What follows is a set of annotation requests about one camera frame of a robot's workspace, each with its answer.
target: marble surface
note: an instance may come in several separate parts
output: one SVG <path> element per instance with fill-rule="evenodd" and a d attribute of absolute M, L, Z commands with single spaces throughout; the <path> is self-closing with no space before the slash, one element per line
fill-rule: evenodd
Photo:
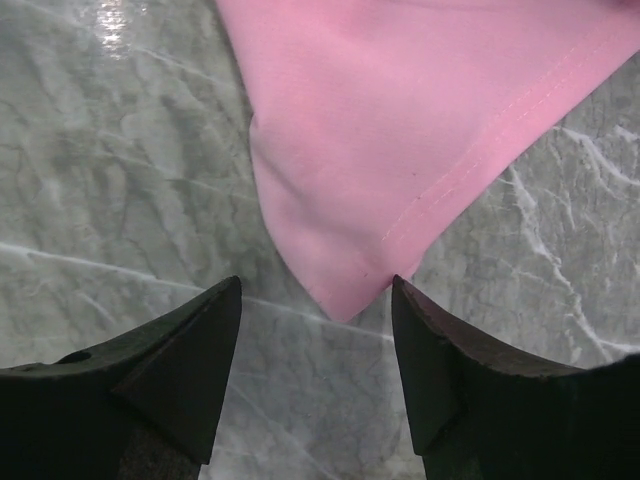
<path fill-rule="evenodd" d="M 211 0 L 0 0 L 0 367 L 53 362 L 222 277 L 245 313 L 202 478 L 423 478 L 389 295 L 326 321 L 260 218 Z M 532 146 L 414 282 L 520 348 L 640 345 L 640 56 Z"/>

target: pink cloth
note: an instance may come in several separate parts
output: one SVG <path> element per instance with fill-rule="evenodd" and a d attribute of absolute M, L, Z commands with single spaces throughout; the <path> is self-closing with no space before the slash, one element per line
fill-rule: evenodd
<path fill-rule="evenodd" d="M 640 48 L 637 1 L 217 2 L 266 225 L 341 321 Z"/>

